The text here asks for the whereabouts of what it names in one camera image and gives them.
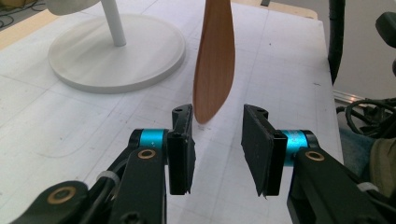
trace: white tabletop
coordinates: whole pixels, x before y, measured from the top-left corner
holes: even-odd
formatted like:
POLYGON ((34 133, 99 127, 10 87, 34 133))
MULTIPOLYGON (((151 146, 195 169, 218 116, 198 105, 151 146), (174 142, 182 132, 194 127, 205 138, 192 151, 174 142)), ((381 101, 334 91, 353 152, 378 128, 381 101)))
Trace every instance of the white tabletop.
MULTIPOLYGON (((136 128, 172 128, 171 110, 190 104, 203 0, 118 0, 120 13, 173 23, 185 36, 186 60, 166 80, 124 94, 93 94, 51 71, 52 41, 101 6, 50 23, 0 51, 0 223, 22 214, 44 189, 65 180, 92 186, 125 149, 136 128)), ((312 131, 342 160, 323 25, 233 4, 236 65, 230 96, 196 142, 191 195, 168 195, 168 223, 291 223, 286 206, 292 168, 278 197, 257 197, 240 145, 243 104, 269 111, 277 129, 312 131)))

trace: blue tape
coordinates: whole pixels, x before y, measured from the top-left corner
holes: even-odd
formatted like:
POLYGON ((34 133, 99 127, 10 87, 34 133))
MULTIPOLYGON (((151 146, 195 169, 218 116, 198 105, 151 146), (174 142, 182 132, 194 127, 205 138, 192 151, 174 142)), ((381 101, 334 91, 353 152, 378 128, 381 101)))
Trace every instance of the blue tape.
POLYGON ((288 137, 284 165, 293 166, 295 154, 300 147, 308 147, 308 142, 305 134, 300 130, 282 130, 281 132, 288 137))
POLYGON ((164 129, 143 129, 140 135, 141 147, 155 147, 159 150, 163 148, 164 129))

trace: white stand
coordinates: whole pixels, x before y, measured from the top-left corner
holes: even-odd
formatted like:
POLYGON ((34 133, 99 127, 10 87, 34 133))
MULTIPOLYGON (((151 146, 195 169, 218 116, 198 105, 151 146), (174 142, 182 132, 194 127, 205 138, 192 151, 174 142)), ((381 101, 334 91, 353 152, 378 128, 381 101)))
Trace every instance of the white stand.
POLYGON ((142 15, 120 18, 114 0, 102 4, 108 26, 105 18, 86 21, 50 46, 49 63, 61 81, 81 91, 122 93, 153 85, 181 66, 186 44, 176 27, 142 15))

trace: brown wooden paddle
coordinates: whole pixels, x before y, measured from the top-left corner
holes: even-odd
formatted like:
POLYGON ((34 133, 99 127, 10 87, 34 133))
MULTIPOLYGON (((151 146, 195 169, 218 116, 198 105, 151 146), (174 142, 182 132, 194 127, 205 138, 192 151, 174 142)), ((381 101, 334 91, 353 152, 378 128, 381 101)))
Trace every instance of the brown wooden paddle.
POLYGON ((199 123, 212 119, 233 85, 235 45, 230 0, 206 0, 192 103, 199 123))

